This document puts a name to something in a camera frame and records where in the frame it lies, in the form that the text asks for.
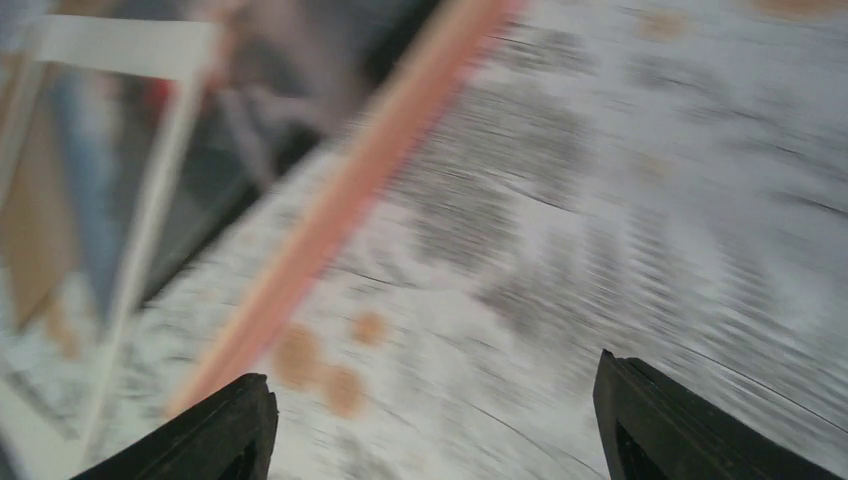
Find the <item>sunset landscape photo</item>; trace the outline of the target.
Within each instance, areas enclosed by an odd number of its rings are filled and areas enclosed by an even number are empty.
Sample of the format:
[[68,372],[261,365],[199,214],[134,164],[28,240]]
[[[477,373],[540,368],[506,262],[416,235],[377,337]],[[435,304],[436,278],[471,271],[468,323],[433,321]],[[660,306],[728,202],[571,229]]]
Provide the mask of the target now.
[[174,86],[171,80],[57,68],[48,87],[85,276],[109,325],[133,253],[138,200]]

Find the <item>white mat board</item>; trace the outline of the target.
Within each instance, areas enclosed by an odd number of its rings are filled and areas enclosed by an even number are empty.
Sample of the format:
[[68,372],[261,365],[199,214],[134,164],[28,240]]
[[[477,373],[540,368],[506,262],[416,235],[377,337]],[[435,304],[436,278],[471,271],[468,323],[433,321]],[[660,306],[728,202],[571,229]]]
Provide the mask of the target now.
[[[93,346],[85,423],[61,433],[41,420],[1,367],[1,456],[5,479],[64,479],[83,464],[96,420],[173,195],[203,95],[219,28],[210,22],[49,14],[29,29],[1,132],[1,197],[32,192],[30,217],[5,223],[16,241],[17,294],[35,276],[37,311],[89,300],[104,337]],[[109,78],[158,79],[171,92],[144,161],[134,199],[117,213],[110,188],[127,168],[113,142]]]

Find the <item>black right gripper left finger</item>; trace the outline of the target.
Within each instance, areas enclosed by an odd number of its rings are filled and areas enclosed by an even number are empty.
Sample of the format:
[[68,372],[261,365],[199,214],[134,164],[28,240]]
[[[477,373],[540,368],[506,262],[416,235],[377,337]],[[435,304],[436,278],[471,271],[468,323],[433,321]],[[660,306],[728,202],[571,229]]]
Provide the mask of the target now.
[[265,479],[278,417],[267,376],[244,374],[76,478]]

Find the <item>clear acrylic sheet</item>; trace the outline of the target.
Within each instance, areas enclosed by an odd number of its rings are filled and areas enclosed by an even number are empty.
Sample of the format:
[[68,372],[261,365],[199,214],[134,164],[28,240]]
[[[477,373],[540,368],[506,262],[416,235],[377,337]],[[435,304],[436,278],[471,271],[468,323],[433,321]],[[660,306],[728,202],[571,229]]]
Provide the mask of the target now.
[[112,18],[222,27],[170,211],[150,301],[389,77],[434,1],[117,1]]

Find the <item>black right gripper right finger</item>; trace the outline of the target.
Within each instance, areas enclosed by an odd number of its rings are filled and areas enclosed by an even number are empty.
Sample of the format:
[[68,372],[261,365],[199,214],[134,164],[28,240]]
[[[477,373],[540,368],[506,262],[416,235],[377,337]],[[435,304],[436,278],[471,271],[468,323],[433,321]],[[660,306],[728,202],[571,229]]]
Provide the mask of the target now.
[[603,350],[593,403],[613,479],[832,479],[647,362]]

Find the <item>pink wooden picture frame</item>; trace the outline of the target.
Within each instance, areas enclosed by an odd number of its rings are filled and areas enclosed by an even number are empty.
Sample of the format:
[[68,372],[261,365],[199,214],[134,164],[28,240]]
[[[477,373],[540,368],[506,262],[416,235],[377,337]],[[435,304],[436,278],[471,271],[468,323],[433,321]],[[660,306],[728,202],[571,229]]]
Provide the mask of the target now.
[[340,166],[307,204],[270,265],[246,292],[187,383],[164,410],[173,418],[244,373],[289,321],[314,277],[364,216],[471,64],[520,1],[445,1],[371,103]]

